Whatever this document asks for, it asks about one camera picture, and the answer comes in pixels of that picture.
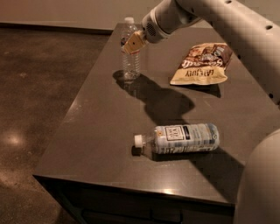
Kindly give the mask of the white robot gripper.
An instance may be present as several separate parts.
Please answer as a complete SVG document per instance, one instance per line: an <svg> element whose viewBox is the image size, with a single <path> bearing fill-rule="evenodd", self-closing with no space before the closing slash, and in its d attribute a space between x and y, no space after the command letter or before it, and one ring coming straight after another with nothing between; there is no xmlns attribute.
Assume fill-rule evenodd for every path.
<svg viewBox="0 0 280 224"><path fill-rule="evenodd" d="M122 51L132 54L142 49L147 41L152 44L168 39L177 29L200 21L191 10L184 9L179 0L163 0L142 20L142 30L125 33Z"/></svg>

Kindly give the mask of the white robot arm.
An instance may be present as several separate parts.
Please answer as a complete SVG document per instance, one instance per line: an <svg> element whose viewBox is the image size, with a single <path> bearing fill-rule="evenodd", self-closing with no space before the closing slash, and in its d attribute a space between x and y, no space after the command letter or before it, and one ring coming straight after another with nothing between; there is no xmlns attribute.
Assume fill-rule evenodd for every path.
<svg viewBox="0 0 280 224"><path fill-rule="evenodd" d="M133 53L179 28L207 21L270 99L280 103L280 27L236 0L163 0L122 47ZM241 175L234 224L280 224L280 129L251 153Z"/></svg>

